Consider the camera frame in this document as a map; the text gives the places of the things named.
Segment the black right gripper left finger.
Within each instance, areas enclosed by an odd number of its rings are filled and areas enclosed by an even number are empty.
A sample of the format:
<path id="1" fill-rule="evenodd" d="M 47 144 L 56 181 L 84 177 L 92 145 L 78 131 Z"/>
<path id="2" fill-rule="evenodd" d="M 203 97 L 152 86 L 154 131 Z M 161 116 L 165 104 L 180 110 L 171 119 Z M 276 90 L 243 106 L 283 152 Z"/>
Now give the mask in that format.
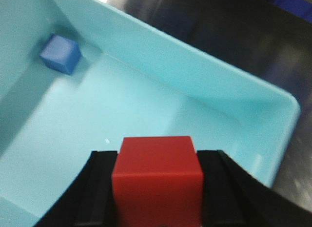
<path id="1" fill-rule="evenodd" d="M 112 191 L 116 151 L 93 151 L 78 176 L 36 227 L 115 227 Z"/>

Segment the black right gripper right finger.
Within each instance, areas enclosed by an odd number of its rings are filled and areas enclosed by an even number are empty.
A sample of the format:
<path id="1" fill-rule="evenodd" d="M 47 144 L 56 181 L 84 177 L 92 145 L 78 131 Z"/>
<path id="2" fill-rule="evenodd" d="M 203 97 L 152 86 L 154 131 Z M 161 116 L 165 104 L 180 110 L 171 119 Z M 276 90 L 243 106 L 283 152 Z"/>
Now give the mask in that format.
<path id="1" fill-rule="evenodd" d="M 266 187 L 222 150 L 200 150 L 204 227 L 310 227 L 311 212 Z"/>

